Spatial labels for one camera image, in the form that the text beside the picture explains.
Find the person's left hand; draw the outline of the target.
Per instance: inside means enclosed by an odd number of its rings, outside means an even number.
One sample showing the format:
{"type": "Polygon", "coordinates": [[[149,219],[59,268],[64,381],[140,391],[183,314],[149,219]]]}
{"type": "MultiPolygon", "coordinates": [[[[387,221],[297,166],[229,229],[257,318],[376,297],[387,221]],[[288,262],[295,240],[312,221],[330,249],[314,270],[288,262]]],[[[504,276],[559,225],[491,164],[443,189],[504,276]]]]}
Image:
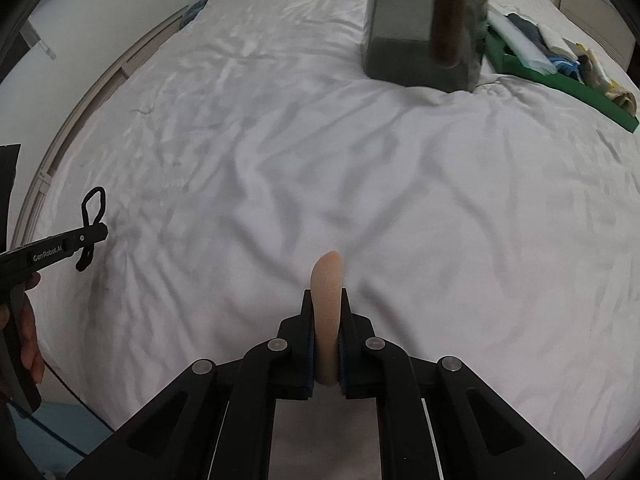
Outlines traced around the person's left hand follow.
{"type": "MultiPolygon", "coordinates": [[[[42,383],[44,374],[44,362],[43,357],[39,349],[36,320],[34,310],[32,310],[32,304],[26,290],[35,288],[41,281],[41,275],[38,272],[34,272],[30,279],[25,283],[25,293],[23,295],[23,310],[21,312],[20,320],[17,322],[20,326],[22,337],[22,350],[21,359],[25,367],[25,370],[29,371],[32,380],[36,385],[42,383]]],[[[5,305],[1,305],[1,330],[4,329],[6,323],[10,319],[10,309],[5,305]]],[[[1,372],[1,393],[7,398],[11,397],[11,391],[6,378],[4,378],[1,372]]]]}

